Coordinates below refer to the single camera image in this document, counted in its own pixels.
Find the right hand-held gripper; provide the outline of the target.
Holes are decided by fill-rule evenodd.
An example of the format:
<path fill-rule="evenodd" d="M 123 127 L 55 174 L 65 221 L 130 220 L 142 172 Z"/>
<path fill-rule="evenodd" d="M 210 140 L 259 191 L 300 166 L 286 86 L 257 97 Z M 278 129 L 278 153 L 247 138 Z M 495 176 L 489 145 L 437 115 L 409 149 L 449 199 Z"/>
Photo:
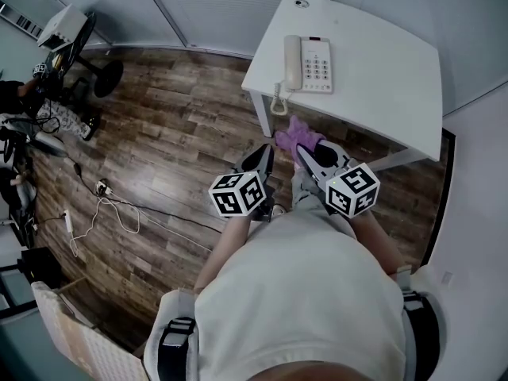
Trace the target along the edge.
<path fill-rule="evenodd" d="M 365 163 L 358 163 L 340 145 L 320 140 L 311 152 L 297 145 L 298 158 L 322 191 L 329 214 L 355 217 L 372 208 L 380 181 Z"/>

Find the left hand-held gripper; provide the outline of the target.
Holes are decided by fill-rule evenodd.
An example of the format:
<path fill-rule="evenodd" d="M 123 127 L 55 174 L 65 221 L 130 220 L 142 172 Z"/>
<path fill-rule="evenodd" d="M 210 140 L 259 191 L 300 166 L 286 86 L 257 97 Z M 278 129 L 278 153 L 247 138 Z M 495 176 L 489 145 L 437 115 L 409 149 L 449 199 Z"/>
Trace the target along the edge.
<path fill-rule="evenodd" d="M 219 175 L 209 188 L 210 198 L 221 217 L 250 216 L 253 221 L 270 221 L 275 189 L 268 186 L 275 152 L 263 144 L 238 160 L 231 171 Z"/>

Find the purple cloth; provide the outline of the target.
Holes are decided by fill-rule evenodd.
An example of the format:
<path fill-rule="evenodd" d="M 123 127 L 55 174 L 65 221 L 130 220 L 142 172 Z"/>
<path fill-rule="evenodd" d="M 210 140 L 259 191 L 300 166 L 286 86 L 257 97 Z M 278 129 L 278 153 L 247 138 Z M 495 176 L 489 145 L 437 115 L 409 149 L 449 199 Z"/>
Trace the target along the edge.
<path fill-rule="evenodd" d="M 289 127 L 286 130 L 275 132 L 276 145 L 289 152 L 299 167 L 302 165 L 298 158 L 297 145 L 301 144 L 312 152 L 320 140 L 325 140 L 325 136 L 311 130 L 308 124 L 301 121 L 296 115 L 290 117 Z"/>

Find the person's left forearm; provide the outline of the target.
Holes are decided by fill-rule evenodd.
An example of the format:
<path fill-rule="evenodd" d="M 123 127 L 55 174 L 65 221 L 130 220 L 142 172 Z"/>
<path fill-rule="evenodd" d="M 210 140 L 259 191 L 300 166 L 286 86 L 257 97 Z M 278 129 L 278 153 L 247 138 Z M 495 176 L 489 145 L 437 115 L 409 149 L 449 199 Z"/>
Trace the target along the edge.
<path fill-rule="evenodd" d="M 227 221 L 218 243 L 196 279 L 195 294 L 200 294 L 217 277 L 229 258 L 245 245 L 251 222 L 250 216 L 231 217 Z"/>

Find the person's right forearm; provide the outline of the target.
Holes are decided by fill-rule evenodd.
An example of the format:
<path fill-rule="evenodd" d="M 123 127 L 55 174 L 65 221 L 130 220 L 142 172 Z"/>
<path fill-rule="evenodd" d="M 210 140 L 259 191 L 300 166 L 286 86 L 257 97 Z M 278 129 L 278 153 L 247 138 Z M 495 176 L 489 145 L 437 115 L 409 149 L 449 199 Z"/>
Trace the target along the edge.
<path fill-rule="evenodd" d="M 370 210 L 349 221 L 356 239 L 375 257 L 381 268 L 392 279 L 398 269 L 405 266 L 402 253 L 388 236 Z"/>

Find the white desk telephone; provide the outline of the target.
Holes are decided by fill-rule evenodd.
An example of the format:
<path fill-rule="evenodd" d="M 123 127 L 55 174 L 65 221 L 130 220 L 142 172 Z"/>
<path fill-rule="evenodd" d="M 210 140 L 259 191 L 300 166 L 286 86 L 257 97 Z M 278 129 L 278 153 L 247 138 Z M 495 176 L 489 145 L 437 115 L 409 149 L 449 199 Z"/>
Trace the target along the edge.
<path fill-rule="evenodd" d="M 329 39 L 301 38 L 302 92 L 333 93 L 333 71 Z"/>

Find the person's grey trouser leg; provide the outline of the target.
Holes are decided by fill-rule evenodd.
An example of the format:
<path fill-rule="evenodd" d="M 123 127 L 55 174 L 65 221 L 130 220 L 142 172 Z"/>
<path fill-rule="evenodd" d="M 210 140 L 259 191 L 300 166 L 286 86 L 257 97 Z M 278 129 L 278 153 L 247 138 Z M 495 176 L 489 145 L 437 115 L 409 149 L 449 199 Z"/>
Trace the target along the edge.
<path fill-rule="evenodd" d="M 292 186 L 292 212 L 306 212 L 328 217 L 329 213 L 322 203 L 322 191 L 304 167 L 295 165 Z"/>

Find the white table leg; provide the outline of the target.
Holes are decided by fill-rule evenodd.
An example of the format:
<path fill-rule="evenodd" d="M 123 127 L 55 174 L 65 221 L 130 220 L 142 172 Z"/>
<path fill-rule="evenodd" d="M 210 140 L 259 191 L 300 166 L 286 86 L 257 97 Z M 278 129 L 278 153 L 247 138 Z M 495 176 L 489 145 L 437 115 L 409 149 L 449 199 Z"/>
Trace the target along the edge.
<path fill-rule="evenodd" d="M 398 167 L 405 164 L 418 162 L 425 158 L 419 151 L 412 148 L 407 148 L 400 152 L 391 153 L 381 159 L 374 160 L 368 164 L 373 172 L 387 170 L 393 167 Z"/>
<path fill-rule="evenodd" d="M 270 98 L 267 95 L 249 91 L 263 135 L 273 137 L 273 119 L 270 111 Z"/>

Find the person's white shirt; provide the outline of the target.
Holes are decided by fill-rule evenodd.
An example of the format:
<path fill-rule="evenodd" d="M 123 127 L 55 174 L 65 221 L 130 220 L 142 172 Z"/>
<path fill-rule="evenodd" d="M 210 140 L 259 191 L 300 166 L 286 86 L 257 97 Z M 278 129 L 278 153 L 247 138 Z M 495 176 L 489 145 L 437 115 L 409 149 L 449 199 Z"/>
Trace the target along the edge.
<path fill-rule="evenodd" d="M 149 381 L 272 381 L 274 370 L 343 364 L 373 381 L 429 381 L 447 323 L 410 267 L 392 279 L 349 221 L 290 212 L 248 239 L 200 293 L 171 291 L 144 350 Z"/>

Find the white desk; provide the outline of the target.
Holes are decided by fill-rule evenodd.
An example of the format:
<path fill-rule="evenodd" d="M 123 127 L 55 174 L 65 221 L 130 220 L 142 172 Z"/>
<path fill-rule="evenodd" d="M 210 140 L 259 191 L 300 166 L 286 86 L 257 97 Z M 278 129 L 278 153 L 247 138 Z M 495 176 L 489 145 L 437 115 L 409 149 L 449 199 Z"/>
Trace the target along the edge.
<path fill-rule="evenodd" d="M 334 0 L 431 44 L 441 66 L 443 113 L 508 87 L 508 0 Z"/>

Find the white oval board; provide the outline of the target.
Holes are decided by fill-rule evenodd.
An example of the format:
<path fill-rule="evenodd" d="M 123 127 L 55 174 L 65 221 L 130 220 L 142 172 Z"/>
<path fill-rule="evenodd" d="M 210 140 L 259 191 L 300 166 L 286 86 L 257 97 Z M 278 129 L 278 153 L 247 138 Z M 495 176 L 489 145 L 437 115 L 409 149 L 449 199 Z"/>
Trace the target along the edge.
<path fill-rule="evenodd" d="M 62 158 L 68 157 L 64 142 L 60 138 L 43 131 L 36 133 L 31 138 L 30 144 L 46 154 Z"/>

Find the round black table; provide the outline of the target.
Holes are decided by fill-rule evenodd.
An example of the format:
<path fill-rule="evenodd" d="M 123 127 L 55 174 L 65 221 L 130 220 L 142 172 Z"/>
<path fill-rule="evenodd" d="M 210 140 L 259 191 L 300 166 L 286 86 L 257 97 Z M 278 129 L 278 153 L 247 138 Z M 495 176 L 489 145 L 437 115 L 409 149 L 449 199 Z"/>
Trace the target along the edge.
<path fill-rule="evenodd" d="M 120 60 L 113 60 L 99 68 L 81 57 L 81 51 L 88 42 L 96 23 L 95 13 L 87 12 L 86 16 L 87 21 L 79 31 L 76 40 L 66 47 L 50 52 L 46 57 L 44 64 L 48 69 L 48 76 L 42 82 L 42 87 L 51 99 L 63 94 L 64 76 L 75 62 L 82 64 L 95 75 L 94 95 L 97 98 L 104 98 L 111 94 L 121 81 L 124 65 Z"/>

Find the white box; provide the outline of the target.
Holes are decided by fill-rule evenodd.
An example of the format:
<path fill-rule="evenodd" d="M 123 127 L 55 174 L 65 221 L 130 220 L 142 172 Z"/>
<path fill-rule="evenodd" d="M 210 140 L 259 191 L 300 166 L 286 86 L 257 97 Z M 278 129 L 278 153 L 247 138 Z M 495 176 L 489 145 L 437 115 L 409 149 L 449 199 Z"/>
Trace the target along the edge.
<path fill-rule="evenodd" d="M 73 44 L 88 17 L 73 5 L 53 16 L 37 38 L 37 46 L 50 52 Z"/>

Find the black box cabinet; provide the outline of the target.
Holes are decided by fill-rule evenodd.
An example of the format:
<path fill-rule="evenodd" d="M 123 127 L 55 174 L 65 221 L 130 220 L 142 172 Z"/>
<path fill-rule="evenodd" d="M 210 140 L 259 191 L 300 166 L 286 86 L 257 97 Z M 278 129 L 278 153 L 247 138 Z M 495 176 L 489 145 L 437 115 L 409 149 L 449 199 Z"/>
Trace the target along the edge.
<path fill-rule="evenodd" d="M 60 287 L 61 266 L 48 247 L 22 251 L 20 267 L 30 283 L 41 281 L 51 289 Z"/>

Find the wood-framed white panel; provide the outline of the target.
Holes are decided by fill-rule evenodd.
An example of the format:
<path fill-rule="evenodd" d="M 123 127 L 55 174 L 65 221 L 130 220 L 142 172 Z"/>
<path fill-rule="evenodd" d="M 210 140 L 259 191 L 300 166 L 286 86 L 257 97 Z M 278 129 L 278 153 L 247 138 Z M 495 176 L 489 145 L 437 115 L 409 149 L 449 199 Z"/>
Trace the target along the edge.
<path fill-rule="evenodd" d="M 149 381 L 141 359 L 80 321 L 60 294 L 31 284 L 37 308 L 56 349 L 95 381 Z"/>

